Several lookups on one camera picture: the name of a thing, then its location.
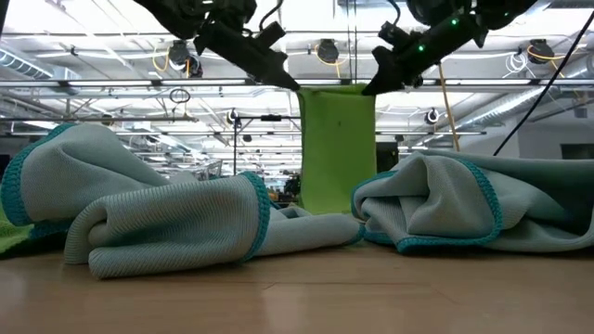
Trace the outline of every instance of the wooden surface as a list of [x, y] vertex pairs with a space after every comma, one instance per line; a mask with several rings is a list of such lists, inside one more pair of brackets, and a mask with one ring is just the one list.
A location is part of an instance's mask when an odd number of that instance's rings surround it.
[[591, 333], [592, 259], [359, 244], [97, 281], [54, 253], [0, 262], [0, 333]]

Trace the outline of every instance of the ceiling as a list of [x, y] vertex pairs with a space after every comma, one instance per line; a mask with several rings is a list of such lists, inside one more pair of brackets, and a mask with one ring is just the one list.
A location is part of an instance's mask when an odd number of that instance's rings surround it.
[[[336, 0], [286, 0], [273, 19], [279, 20], [288, 32], [273, 45], [289, 56], [286, 69], [295, 79], [370, 79], [377, 71], [377, 65], [370, 52], [377, 45], [386, 45], [376, 37], [381, 24], [395, 19], [395, 11], [387, 2], [384, 5], [360, 5], [356, 10], [350, 6], [348, 11], [344, 1]], [[274, 5], [276, 0], [259, 0], [258, 8], [247, 28], [257, 31], [261, 17]], [[402, 7], [402, 17], [398, 25], [403, 29], [418, 30], [426, 27], [417, 23]], [[511, 25], [491, 32], [483, 49], [473, 43], [464, 45], [452, 57], [444, 60], [444, 73], [448, 79], [508, 79], [548, 78], [552, 67], [548, 64], [522, 64], [522, 57], [512, 54], [518, 47], [526, 48], [535, 38], [546, 38], [559, 55], [564, 55], [572, 36], [579, 31], [590, 14], [583, 8], [535, 10], [530, 15], [517, 18]], [[580, 41], [578, 54], [585, 55], [594, 40], [587, 35]], [[328, 66], [318, 60], [315, 54], [308, 55], [308, 48], [314, 48], [320, 38], [336, 41], [344, 60], [341, 66]], [[182, 71], [168, 66], [166, 71], [157, 67], [167, 64], [164, 53], [175, 38], [169, 34], [145, 8], [132, 0], [12, 0], [6, 16], [6, 25], [0, 49], [8, 50], [31, 62], [44, 71], [69, 69], [74, 75], [85, 80], [131, 80], [131, 79], [184, 79]], [[234, 65], [221, 59], [210, 51], [200, 58], [206, 79], [245, 78], [246, 74]], [[429, 69], [425, 78], [438, 78], [439, 72]], [[25, 75], [11, 69], [0, 67], [3, 80], [30, 80]], [[518, 91], [529, 87], [516, 87]], [[77, 90], [78, 96], [56, 93], [44, 88], [9, 89], [20, 98], [36, 101], [49, 109], [76, 110], [77, 117], [99, 117], [109, 113], [123, 117], [171, 117], [176, 107], [177, 116], [182, 114], [196, 118], [198, 122], [128, 122], [118, 123], [119, 130], [144, 129], [146, 131], [224, 131], [230, 126], [225, 122], [227, 113], [235, 109], [241, 116], [257, 116], [277, 113], [284, 116], [299, 116], [299, 102], [292, 92], [274, 87], [262, 86], [201, 86], [186, 88], [192, 94], [187, 104], [176, 106], [169, 99], [169, 90], [150, 90], [139, 88], [116, 88], [106, 90], [84, 88]], [[503, 91], [457, 89], [448, 93], [457, 120], [473, 113], [480, 106], [503, 96]], [[390, 93], [377, 97], [377, 129], [390, 131], [428, 131], [424, 122], [425, 113], [432, 108], [445, 111], [441, 91], [424, 90]], [[5, 117], [10, 116], [6, 109], [0, 109]], [[299, 120], [294, 122], [254, 121], [249, 129], [253, 131], [298, 131]], [[40, 126], [27, 126], [31, 130], [44, 130]], [[174, 142], [186, 148], [205, 154], [199, 163], [208, 159], [223, 159], [224, 169], [229, 172], [229, 153], [232, 148], [226, 145], [231, 136], [214, 138], [204, 136], [172, 137]], [[138, 145], [143, 151], [160, 149], [175, 152], [176, 145], [142, 142], [125, 138], [131, 146]], [[394, 140], [393, 135], [379, 135], [378, 140]], [[410, 144], [415, 144], [417, 136], [407, 136]], [[255, 137], [251, 143], [239, 142], [240, 146], [299, 147], [298, 135], [264, 135]], [[286, 149], [286, 154], [242, 155], [239, 169], [257, 168], [270, 171], [299, 168], [299, 149]]]

